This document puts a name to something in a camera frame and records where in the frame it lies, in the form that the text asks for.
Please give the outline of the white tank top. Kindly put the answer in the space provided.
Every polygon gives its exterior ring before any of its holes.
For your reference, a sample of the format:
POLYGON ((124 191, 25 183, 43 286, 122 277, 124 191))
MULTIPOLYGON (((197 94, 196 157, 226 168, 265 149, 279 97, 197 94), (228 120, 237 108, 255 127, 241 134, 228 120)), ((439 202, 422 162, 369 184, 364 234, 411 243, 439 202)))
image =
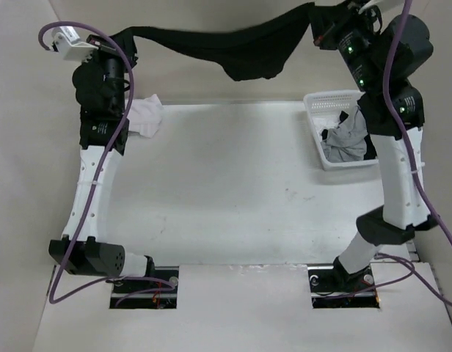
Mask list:
POLYGON ((129 132, 153 138, 161 127, 163 105, 158 95, 133 99, 128 113, 129 132))

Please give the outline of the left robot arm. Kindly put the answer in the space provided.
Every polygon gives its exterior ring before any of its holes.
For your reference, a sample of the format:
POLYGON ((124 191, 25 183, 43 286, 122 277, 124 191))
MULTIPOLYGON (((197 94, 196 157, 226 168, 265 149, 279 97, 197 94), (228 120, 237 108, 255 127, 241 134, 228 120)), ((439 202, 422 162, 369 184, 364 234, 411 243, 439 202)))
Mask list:
POLYGON ((71 26, 52 31, 53 49, 68 61, 79 62, 72 76, 80 109, 80 169, 73 207, 50 256, 69 274, 130 276, 139 292, 156 283, 151 257, 133 254, 107 240, 109 200, 117 168, 125 152, 129 121, 126 97, 133 87, 125 75, 136 55, 121 57, 113 45, 91 35, 82 40, 71 26))

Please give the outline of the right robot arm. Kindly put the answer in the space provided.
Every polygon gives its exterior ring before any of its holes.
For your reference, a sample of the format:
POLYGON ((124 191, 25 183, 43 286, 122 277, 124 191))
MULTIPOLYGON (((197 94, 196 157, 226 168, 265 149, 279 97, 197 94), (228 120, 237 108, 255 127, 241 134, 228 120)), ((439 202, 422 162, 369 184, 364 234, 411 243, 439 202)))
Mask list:
POLYGON ((434 47, 427 25, 407 11, 375 29, 381 11, 369 1, 317 6, 309 19, 314 44, 340 53, 362 93, 358 105, 382 177, 383 205, 357 218, 356 235, 333 263, 333 285, 348 290, 381 247, 437 224, 420 195, 425 116, 422 95, 409 82, 434 47))

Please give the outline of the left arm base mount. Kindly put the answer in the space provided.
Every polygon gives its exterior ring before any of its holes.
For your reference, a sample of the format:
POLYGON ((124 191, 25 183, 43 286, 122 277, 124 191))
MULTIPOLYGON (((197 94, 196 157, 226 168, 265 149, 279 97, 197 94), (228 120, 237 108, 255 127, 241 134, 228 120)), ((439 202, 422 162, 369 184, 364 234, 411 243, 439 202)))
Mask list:
POLYGON ((110 309, 175 309, 177 307, 179 267, 157 267, 153 273, 163 282, 126 280, 115 282, 110 295, 110 309))

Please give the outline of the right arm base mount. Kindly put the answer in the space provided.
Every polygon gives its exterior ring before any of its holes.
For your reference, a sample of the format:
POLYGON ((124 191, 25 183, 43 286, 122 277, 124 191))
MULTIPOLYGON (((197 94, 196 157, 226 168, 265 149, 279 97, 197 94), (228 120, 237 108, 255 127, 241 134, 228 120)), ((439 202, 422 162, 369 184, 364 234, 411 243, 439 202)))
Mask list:
POLYGON ((344 283, 336 279, 331 265, 308 266, 311 303, 314 309, 378 309, 379 300, 370 267, 344 283))

